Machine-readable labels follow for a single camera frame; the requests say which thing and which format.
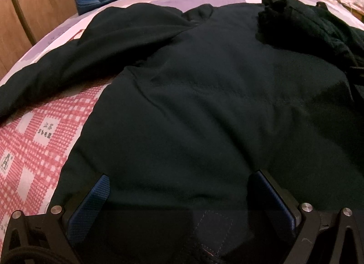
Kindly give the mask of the wooden wardrobe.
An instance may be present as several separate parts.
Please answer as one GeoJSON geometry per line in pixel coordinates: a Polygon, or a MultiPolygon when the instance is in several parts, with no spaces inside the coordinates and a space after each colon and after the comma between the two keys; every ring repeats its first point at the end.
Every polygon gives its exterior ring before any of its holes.
{"type": "Polygon", "coordinates": [[[75,14],[74,0],[1,0],[1,77],[37,42],[75,14]]]}

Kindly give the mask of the red white checkered cloth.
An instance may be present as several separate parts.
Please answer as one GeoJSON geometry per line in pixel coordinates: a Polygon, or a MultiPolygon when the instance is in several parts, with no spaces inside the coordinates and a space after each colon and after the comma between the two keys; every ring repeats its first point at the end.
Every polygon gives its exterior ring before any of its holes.
{"type": "Polygon", "coordinates": [[[61,169],[108,81],[26,108],[1,125],[1,237],[13,211],[48,209],[61,169]]]}

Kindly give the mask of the dark navy large jacket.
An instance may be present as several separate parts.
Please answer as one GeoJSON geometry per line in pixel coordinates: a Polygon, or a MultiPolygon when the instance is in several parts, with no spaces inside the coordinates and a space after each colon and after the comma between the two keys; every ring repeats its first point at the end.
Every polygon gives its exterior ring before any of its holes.
{"type": "Polygon", "coordinates": [[[100,79],[48,207],[109,177],[79,263],[273,263],[260,170],[316,210],[363,212],[363,31],[324,3],[104,9],[8,79],[1,120],[100,79]]]}

